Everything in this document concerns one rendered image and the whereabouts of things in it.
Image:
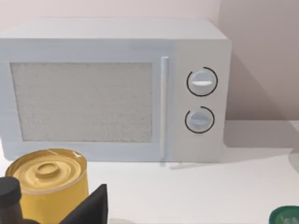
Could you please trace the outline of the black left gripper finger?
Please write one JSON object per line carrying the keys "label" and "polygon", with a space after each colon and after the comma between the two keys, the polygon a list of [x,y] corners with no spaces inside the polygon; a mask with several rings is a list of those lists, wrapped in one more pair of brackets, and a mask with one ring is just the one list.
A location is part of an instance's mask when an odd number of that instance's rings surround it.
{"label": "black left gripper finger", "polygon": [[101,184],[59,224],[107,224],[107,185]]}

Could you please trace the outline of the yellow can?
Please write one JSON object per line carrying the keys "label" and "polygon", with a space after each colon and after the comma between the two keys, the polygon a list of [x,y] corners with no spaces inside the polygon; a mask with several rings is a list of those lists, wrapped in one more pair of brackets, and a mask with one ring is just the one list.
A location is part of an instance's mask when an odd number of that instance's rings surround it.
{"label": "yellow can", "polygon": [[20,182],[25,219],[59,224],[89,195],[87,161],[70,149],[50,148],[19,157],[5,171]]}

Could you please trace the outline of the brown bottle with black cap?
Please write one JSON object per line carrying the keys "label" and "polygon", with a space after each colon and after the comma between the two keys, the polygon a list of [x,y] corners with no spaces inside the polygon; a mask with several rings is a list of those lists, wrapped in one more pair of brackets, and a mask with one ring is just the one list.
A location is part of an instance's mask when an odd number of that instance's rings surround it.
{"label": "brown bottle with black cap", "polygon": [[19,181],[11,176],[0,177],[0,224],[40,224],[23,217]]}

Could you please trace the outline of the microwave oven door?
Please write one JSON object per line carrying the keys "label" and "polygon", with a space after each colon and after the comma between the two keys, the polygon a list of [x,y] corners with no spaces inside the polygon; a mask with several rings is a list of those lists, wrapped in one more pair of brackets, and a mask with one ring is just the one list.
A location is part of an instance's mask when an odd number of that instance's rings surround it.
{"label": "microwave oven door", "polygon": [[163,42],[0,42],[0,139],[16,160],[50,148],[89,161],[156,162]]}

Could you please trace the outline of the small microwave knob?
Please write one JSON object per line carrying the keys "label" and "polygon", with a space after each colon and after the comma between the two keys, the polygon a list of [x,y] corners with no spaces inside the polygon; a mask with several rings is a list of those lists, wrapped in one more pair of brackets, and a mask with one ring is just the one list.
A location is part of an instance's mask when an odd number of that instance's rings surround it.
{"label": "small microwave knob", "polygon": [[186,128],[195,134],[208,132],[214,126],[214,123],[214,113],[205,106],[201,106],[196,110],[190,110],[185,115]]}

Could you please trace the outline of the large microwave knob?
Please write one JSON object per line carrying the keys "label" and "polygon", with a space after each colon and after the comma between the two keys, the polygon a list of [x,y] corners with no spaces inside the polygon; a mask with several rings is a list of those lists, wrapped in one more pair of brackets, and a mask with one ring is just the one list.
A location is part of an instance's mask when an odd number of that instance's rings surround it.
{"label": "large microwave knob", "polygon": [[212,94],[217,85],[217,74],[209,67],[191,71],[186,79],[187,89],[197,97],[205,97]]}

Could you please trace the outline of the pale microwave oven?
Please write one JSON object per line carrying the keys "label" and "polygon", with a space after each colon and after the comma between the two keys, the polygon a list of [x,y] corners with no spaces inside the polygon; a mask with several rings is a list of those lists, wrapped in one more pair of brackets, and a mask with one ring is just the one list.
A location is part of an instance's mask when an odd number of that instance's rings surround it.
{"label": "pale microwave oven", "polygon": [[[232,54],[231,41],[206,19],[192,18],[38,18],[0,34],[4,40],[82,40],[163,42],[173,47],[168,115],[171,137],[164,162],[217,162],[223,150],[224,123]],[[191,71],[211,68],[218,77],[215,91],[205,97],[190,93]],[[190,110],[205,106],[214,126],[195,134],[185,126]]]}

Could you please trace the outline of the green round lid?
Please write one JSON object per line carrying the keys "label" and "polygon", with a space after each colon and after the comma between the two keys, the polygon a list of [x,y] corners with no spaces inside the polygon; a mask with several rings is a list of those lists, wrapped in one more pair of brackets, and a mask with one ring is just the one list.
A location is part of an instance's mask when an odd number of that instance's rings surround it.
{"label": "green round lid", "polygon": [[299,224],[299,206],[281,206],[269,216],[269,224]]}

